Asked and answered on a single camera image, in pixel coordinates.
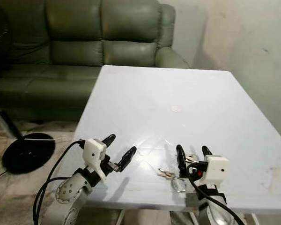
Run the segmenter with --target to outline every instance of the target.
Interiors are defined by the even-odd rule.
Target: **white table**
[[[104,139],[113,162],[137,149],[122,173],[98,184],[88,204],[98,207],[185,210],[189,197],[157,176],[178,173],[176,145],[203,158],[201,147],[231,161],[220,191],[242,212],[281,212],[281,137],[227,71],[104,66],[74,140]],[[66,155],[57,176],[83,168],[82,150]]]

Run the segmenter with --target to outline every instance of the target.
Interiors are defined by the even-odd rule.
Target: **sofa armrest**
[[[188,63],[170,47],[157,50],[156,67],[189,69]]]

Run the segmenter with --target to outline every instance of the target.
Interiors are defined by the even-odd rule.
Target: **floor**
[[[63,149],[71,142],[77,126],[76,122],[52,121],[35,124],[26,121],[17,121],[16,125],[22,134],[43,132],[54,137],[56,150],[52,158],[40,169],[29,174],[4,174],[0,177],[0,225],[5,224],[32,224],[32,205],[35,193],[42,185],[46,176]],[[0,127],[0,173],[1,157],[6,147],[13,141],[7,139],[6,133]],[[47,194],[43,210],[52,202]],[[80,211],[77,225],[115,225],[121,210],[94,209],[85,207]],[[255,224],[251,215],[243,215],[246,224]],[[281,225],[281,215],[257,215],[261,225]],[[169,212],[163,210],[126,210],[123,221],[117,225],[192,225],[191,216],[187,212]]]

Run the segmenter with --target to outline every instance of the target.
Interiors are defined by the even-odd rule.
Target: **green leather sofa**
[[[0,105],[14,118],[78,120],[102,65],[189,68],[171,49],[175,10],[156,0],[0,5],[13,34]]]

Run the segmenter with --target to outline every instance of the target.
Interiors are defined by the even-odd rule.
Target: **fan stand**
[[[54,139],[43,133],[22,136],[10,117],[0,110],[0,124],[6,132],[16,137],[2,157],[2,165],[9,173],[29,173],[43,166],[55,149]]]

